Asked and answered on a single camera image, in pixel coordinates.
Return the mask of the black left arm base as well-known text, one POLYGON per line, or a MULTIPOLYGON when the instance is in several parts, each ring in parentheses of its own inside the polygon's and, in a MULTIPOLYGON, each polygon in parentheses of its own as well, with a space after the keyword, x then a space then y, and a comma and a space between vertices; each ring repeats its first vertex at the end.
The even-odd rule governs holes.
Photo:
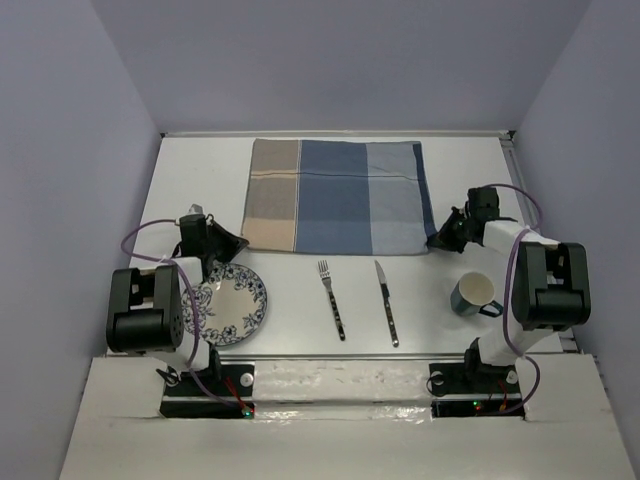
POLYGON ((189 372, 181 375, 171 367, 157 369, 164 381, 159 407, 168 419, 253 419, 255 365, 223 363, 214 373, 199 371, 196 379, 189 372))

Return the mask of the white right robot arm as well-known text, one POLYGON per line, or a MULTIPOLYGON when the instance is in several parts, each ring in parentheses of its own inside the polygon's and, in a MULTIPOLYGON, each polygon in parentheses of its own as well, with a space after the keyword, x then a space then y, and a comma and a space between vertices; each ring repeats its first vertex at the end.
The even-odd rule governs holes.
POLYGON ((463 253, 467 244, 507 258, 502 325, 476 338, 465 351, 462 384, 482 392, 499 371, 542 339, 583 325, 591 314, 586 249, 575 242, 546 238, 500 210, 502 183, 468 190, 463 207, 454 207, 427 248, 463 253))

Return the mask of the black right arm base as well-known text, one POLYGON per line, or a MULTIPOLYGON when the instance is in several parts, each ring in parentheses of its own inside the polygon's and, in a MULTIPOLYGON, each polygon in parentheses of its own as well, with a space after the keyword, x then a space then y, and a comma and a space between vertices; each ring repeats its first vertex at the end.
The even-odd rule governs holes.
POLYGON ((524 416, 513 366, 469 373, 463 362, 431 363, 426 389, 433 418, 524 416))

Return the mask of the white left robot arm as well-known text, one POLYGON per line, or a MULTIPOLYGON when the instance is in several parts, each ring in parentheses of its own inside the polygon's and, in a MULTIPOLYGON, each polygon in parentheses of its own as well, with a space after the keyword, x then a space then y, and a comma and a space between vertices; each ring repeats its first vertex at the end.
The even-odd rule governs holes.
POLYGON ((195 392, 209 395, 222 380, 219 354, 205 332, 215 299, 216 267, 226 267, 249 242, 203 214, 197 206, 178 219, 140 225, 121 242, 129 257, 152 262, 147 269, 112 274, 106 341, 114 353, 148 356, 165 363, 195 392), (136 253, 130 241, 146 227, 179 230, 174 252, 165 257, 136 253))

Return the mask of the blue beige checked cloth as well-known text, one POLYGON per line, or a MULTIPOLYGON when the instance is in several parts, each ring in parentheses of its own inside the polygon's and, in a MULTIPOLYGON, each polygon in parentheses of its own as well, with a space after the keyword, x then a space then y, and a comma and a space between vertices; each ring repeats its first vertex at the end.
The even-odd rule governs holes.
POLYGON ((241 234, 255 250, 420 255, 435 231, 418 142, 253 143, 241 234))

